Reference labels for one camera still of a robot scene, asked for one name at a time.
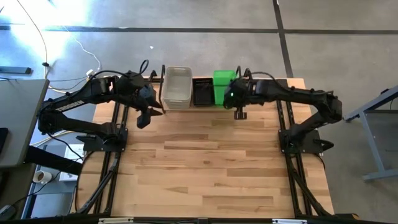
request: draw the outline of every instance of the desk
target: desk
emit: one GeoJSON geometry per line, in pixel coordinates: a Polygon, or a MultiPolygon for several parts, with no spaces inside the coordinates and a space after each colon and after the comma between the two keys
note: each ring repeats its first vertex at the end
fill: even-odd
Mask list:
{"type": "MultiPolygon", "coordinates": [[[[288,79],[288,83],[305,88],[301,78],[288,79]]],[[[297,123],[311,115],[308,105],[292,105],[297,123]]],[[[98,105],[94,122],[111,121],[113,108],[114,103],[98,105]]],[[[234,110],[167,111],[153,117],[144,129],[136,127],[139,113],[129,110],[129,137],[119,166],[112,216],[293,217],[286,162],[279,152],[276,103],[250,105],[244,110],[248,119],[240,121],[233,119],[234,110]]],[[[103,156],[103,152],[94,153],[83,168],[80,206],[98,185],[103,156]]],[[[303,164],[308,187],[333,213],[321,161],[303,154],[303,164]]],[[[304,211],[301,192],[298,195],[304,211]]]]}

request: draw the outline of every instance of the green container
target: green container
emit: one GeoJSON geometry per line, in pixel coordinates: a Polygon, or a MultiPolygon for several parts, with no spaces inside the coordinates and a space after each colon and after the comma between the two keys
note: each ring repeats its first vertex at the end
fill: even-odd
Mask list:
{"type": "Polygon", "coordinates": [[[224,92],[231,80],[236,78],[234,70],[215,70],[213,74],[214,97],[216,105],[224,103],[224,92]]]}

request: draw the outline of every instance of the white bin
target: white bin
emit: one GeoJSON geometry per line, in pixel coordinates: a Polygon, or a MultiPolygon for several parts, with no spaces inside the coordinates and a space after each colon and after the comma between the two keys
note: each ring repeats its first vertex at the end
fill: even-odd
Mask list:
{"type": "Polygon", "coordinates": [[[162,97],[170,109],[188,109],[192,95],[192,70],[189,67],[166,68],[162,97]]]}

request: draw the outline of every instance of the concrete floor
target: concrete floor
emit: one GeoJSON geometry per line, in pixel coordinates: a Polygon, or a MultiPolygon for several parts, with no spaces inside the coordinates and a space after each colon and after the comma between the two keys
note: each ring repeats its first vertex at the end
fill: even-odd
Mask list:
{"type": "MultiPolygon", "coordinates": [[[[52,2],[21,0],[40,26],[277,28],[272,0],[52,2]]],[[[0,25],[30,24],[16,2],[4,1],[3,5],[0,25]]],[[[398,29],[398,1],[394,0],[279,0],[279,5],[285,29],[398,29]]],[[[211,75],[215,69],[235,69],[240,65],[286,77],[278,34],[43,32],[43,35],[49,63],[53,65],[50,80],[82,77],[87,70],[97,68],[96,61],[81,51],[71,35],[95,53],[105,69],[138,70],[148,58],[149,69],[157,71],[164,63],[192,67],[194,75],[211,75]]],[[[42,78],[40,64],[44,49],[31,26],[0,30],[0,39],[1,65],[34,69],[32,75],[1,74],[2,77],[42,78]]],[[[294,77],[304,78],[308,88],[334,90],[343,102],[344,113],[398,84],[398,35],[287,34],[286,41],[294,77]]],[[[68,88],[75,83],[52,84],[68,88]]],[[[51,90],[47,92],[47,98],[57,96],[60,95],[51,90]]],[[[398,108],[398,101],[392,107],[398,108]]],[[[68,115],[91,120],[94,109],[88,105],[68,115]]],[[[361,179],[362,175],[376,171],[361,123],[340,122],[321,128],[320,133],[323,139],[335,143],[324,156],[335,212],[397,223],[398,178],[368,183],[361,179]]],[[[35,132],[32,142],[42,138],[35,132]]],[[[74,135],[63,139],[77,143],[74,135]]],[[[63,198],[56,200],[57,203],[70,203],[64,197],[57,198],[63,198]]],[[[49,200],[38,198],[40,201],[48,204],[49,200]]],[[[34,210],[36,217],[57,215],[39,207],[34,210]]]]}

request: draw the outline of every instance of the wooden table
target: wooden table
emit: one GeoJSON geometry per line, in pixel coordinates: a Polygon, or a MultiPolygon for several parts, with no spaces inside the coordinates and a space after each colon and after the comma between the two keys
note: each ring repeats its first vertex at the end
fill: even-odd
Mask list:
{"type": "MultiPolygon", "coordinates": [[[[301,78],[287,81],[305,88],[301,78]]],[[[297,123],[311,115],[308,105],[292,106],[297,123]]],[[[113,108],[114,103],[98,105],[94,122],[111,121],[113,108]]],[[[129,110],[129,138],[119,166],[112,216],[293,217],[286,161],[277,139],[276,103],[244,110],[248,119],[240,121],[233,119],[234,110],[168,111],[153,117],[144,129],[136,127],[139,113],[129,110]]],[[[103,152],[94,153],[84,166],[80,206],[98,185],[103,156],[103,152]]],[[[308,187],[333,213],[321,161],[304,154],[303,164],[308,187]]],[[[105,202],[108,189],[104,192],[105,202]]],[[[298,195],[304,211],[302,193],[298,195]]]]}

